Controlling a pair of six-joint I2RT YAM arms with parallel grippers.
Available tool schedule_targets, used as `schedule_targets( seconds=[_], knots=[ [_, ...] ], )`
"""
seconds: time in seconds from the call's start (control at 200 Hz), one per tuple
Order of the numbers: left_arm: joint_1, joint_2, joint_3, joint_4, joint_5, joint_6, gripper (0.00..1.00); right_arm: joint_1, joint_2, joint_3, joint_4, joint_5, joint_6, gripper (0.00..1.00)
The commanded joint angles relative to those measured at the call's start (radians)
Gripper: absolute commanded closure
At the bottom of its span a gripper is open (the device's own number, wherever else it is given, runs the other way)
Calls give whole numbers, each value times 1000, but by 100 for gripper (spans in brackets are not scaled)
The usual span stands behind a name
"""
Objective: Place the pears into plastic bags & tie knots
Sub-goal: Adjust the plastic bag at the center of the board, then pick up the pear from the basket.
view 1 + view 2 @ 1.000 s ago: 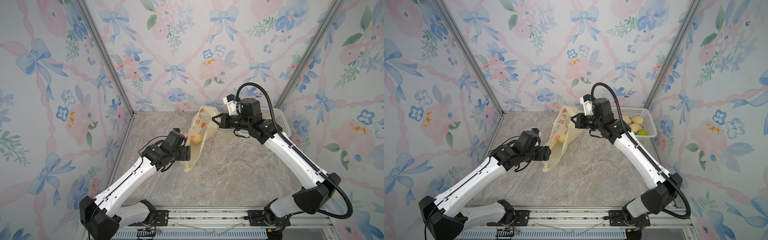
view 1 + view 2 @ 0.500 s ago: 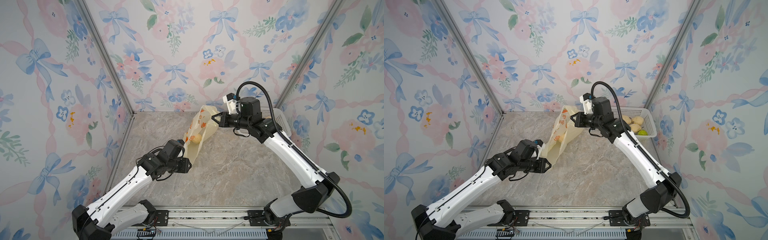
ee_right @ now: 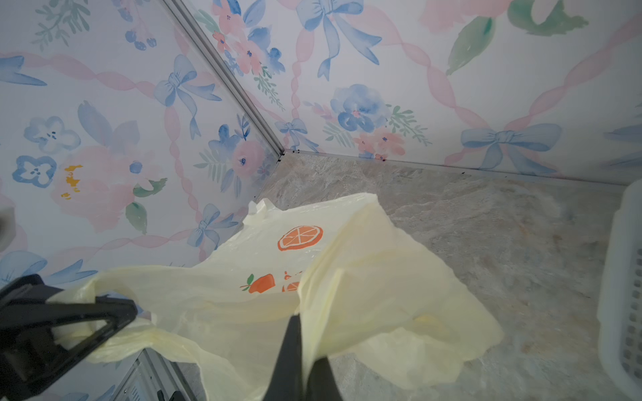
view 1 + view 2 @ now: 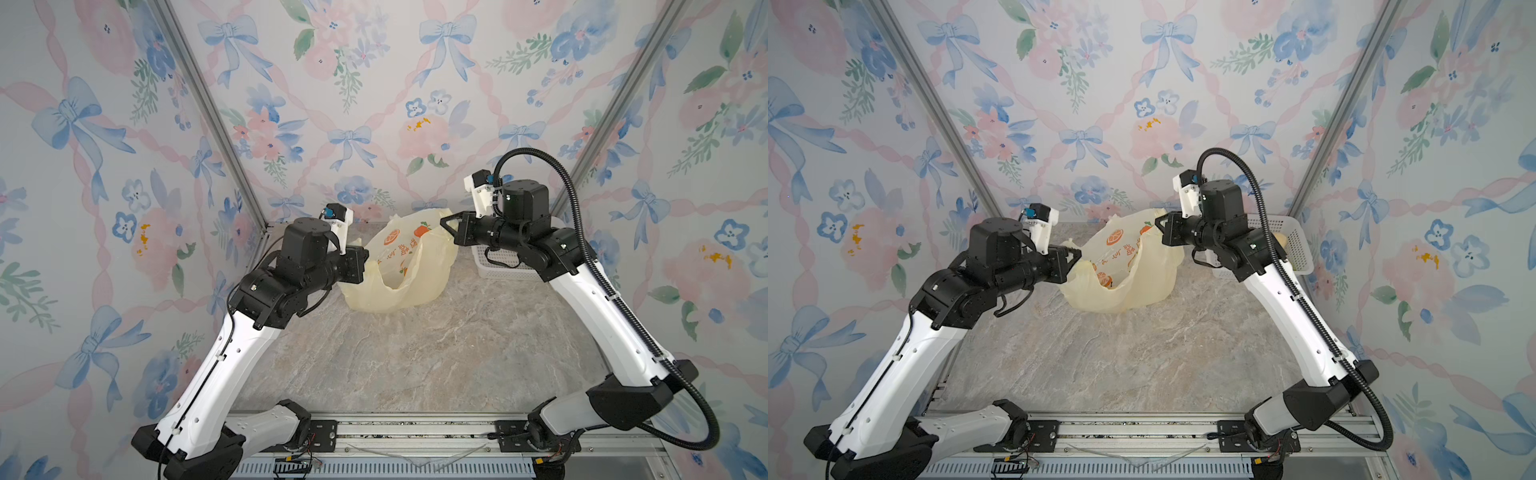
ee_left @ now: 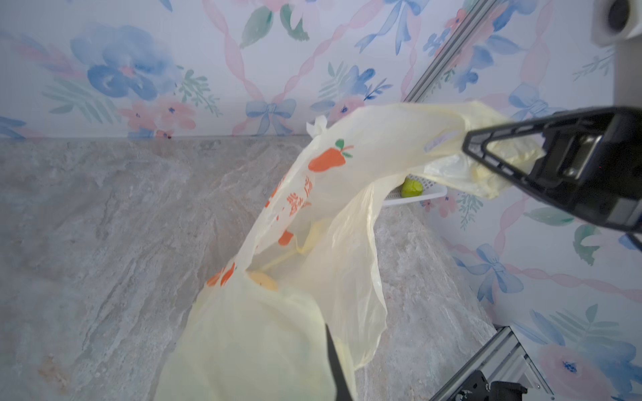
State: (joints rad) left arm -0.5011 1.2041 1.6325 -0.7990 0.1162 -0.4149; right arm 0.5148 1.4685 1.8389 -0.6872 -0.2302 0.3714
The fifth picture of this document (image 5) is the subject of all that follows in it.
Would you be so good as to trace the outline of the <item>green pear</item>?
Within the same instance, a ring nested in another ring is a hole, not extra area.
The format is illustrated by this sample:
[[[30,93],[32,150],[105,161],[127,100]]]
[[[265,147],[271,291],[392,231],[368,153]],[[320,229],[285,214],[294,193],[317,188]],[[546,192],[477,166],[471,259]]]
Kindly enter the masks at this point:
[[[400,189],[401,198],[418,197],[421,196],[423,192],[424,186],[422,183],[419,180],[414,180],[410,177],[406,177]]]

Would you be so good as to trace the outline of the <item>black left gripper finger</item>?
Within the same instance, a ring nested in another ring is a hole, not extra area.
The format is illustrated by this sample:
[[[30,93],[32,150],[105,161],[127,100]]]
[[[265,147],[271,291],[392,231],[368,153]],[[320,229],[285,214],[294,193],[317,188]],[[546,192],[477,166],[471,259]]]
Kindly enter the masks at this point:
[[[328,325],[325,325],[325,334],[327,340],[329,366],[331,368],[334,384],[336,387],[335,400],[352,401],[353,398],[349,391],[349,387],[346,382],[341,363],[339,362],[339,356],[337,354],[336,348],[334,347],[334,342]]]

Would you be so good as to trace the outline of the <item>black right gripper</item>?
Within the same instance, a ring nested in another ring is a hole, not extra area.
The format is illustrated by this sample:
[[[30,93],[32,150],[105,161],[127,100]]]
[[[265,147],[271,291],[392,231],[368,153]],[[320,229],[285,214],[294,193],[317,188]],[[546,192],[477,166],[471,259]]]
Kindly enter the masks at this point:
[[[641,249],[641,111],[559,111],[473,130],[464,152],[536,199]]]

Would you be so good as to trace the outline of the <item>yellow plastic bag orange print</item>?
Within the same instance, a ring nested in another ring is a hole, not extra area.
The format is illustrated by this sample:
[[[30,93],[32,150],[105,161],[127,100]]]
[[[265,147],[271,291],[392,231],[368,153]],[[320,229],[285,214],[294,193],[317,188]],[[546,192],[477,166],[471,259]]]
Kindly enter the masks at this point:
[[[411,174],[494,198],[506,180],[466,156],[466,134],[505,125],[484,103],[358,108],[312,138],[237,254],[207,281],[158,400],[335,400],[325,325],[349,391],[386,330],[374,226]]]

